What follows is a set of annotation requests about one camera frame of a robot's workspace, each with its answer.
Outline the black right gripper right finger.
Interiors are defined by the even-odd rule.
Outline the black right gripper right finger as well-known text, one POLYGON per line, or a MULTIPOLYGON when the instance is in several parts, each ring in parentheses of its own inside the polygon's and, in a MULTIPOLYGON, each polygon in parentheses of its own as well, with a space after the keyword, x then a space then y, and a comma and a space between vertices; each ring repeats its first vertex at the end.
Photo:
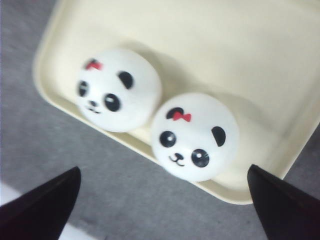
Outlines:
POLYGON ((247 182, 254 208, 269 240, 318 240, 320 200, 257 165, 247 182))

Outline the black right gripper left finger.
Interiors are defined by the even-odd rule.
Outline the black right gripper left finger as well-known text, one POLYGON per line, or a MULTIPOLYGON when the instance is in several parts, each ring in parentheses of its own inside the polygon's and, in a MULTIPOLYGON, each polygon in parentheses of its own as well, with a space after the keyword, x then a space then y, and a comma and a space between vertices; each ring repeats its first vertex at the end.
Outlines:
POLYGON ((57 240, 81 186, 75 166, 0 207, 2 240, 57 240))

